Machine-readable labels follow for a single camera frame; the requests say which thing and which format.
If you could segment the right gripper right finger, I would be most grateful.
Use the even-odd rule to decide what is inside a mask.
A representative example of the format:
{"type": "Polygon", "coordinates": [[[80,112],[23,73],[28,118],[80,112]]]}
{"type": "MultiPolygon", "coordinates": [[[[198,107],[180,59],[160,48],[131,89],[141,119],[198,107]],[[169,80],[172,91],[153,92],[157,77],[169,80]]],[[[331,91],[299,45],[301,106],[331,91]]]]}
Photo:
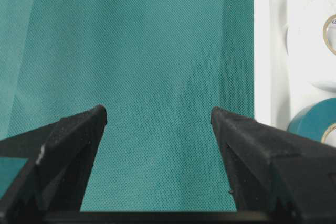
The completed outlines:
{"type": "Polygon", "coordinates": [[[335,223],[335,148],[215,107],[211,125],[237,210],[335,223]]]}

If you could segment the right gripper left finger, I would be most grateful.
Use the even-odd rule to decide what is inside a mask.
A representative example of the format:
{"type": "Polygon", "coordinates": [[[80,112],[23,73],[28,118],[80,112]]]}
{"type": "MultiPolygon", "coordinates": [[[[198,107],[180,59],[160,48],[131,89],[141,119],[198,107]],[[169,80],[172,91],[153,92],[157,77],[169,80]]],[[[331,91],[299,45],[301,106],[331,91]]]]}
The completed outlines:
{"type": "Polygon", "coordinates": [[[1,182],[14,177],[1,196],[1,223],[38,220],[49,211],[81,208],[96,153],[107,124],[107,111],[90,110],[1,140],[1,182]]]}

